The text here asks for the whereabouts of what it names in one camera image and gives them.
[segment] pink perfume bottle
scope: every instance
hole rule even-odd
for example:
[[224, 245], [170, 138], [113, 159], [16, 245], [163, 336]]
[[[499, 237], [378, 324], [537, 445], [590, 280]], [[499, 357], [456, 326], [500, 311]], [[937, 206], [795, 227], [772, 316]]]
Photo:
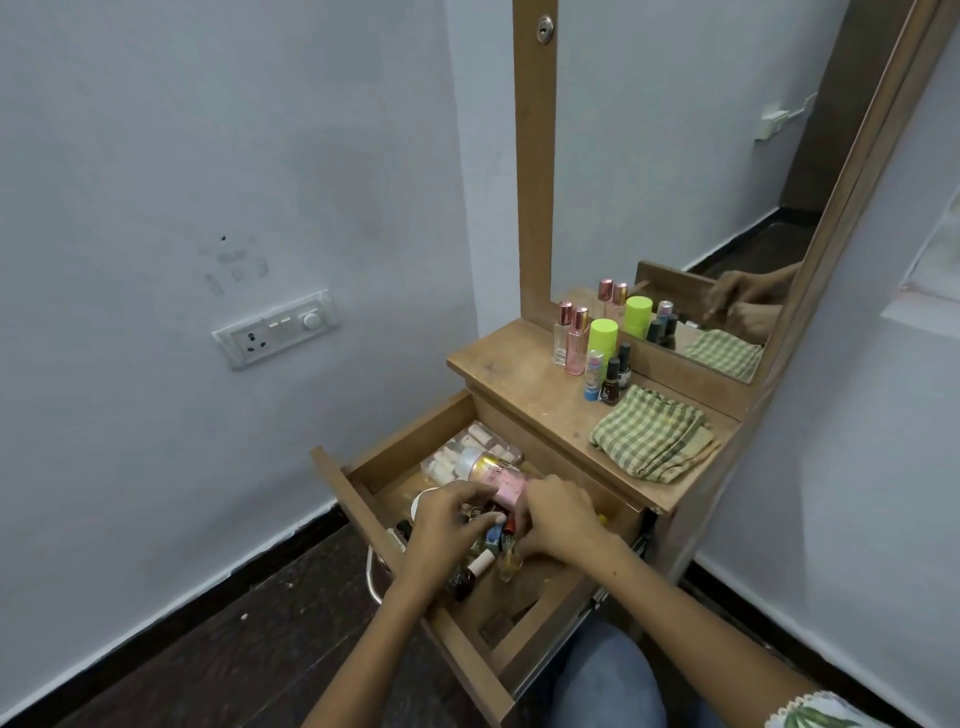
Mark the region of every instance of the pink perfume bottle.
[[563, 366], [566, 364], [566, 336], [570, 333], [570, 324], [573, 323], [573, 303], [564, 301], [560, 304], [560, 317], [553, 325], [553, 363]]
[[579, 376], [587, 367], [587, 334], [590, 317], [584, 306], [573, 309], [573, 325], [566, 336], [566, 363], [564, 370], [569, 375]]
[[627, 310], [627, 284], [618, 283], [613, 287], [613, 295], [604, 307], [604, 318], [612, 319], [623, 326], [623, 314]]
[[597, 286], [597, 300], [590, 305], [589, 314], [592, 321], [607, 316], [607, 303], [613, 297], [613, 279], [601, 279]]

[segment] folded towel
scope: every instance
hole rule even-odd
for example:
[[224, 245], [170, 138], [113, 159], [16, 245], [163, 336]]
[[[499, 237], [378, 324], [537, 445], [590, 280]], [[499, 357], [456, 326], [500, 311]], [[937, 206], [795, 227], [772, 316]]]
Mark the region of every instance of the folded towel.
[[627, 390], [590, 442], [633, 477], [657, 483], [673, 482], [717, 445], [701, 410], [641, 387]]
[[703, 335], [686, 349], [684, 356], [725, 375], [749, 382], [763, 356], [763, 346], [748, 344], [731, 333], [714, 328], [704, 331]]

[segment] sleeve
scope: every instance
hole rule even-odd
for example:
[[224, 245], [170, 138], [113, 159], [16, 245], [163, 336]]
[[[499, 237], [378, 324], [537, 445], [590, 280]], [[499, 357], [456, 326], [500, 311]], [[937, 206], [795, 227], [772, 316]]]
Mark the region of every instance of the sleeve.
[[766, 722], [765, 728], [889, 728], [861, 713], [832, 692], [812, 692], [791, 700]]

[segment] person's left hand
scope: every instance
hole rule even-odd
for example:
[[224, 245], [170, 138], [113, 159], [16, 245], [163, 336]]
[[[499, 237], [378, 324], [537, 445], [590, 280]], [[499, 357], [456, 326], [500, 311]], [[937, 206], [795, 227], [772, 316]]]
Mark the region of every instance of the person's left hand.
[[466, 524], [460, 520], [462, 503], [486, 503], [495, 493], [495, 486], [457, 480], [421, 495], [397, 583], [432, 599], [463, 561], [473, 542], [495, 523], [507, 520], [495, 511]]

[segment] wooden drawer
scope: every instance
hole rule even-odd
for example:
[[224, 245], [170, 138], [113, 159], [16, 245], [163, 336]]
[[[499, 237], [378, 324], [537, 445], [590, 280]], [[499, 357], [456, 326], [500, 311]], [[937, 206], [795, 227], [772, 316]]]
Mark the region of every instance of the wooden drawer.
[[[322, 448], [313, 450], [321, 476], [350, 520], [389, 570], [403, 552], [387, 532], [410, 518], [410, 503], [433, 483], [420, 461], [474, 420], [523, 450], [523, 468], [555, 473], [585, 488], [609, 529], [632, 541], [639, 513], [584, 473], [513, 417], [482, 396], [462, 392], [386, 440], [359, 462], [340, 468]], [[592, 607], [595, 584], [552, 559], [531, 558], [510, 584], [488, 570], [461, 604], [441, 595], [424, 626], [490, 725], [501, 725], [533, 677]]]

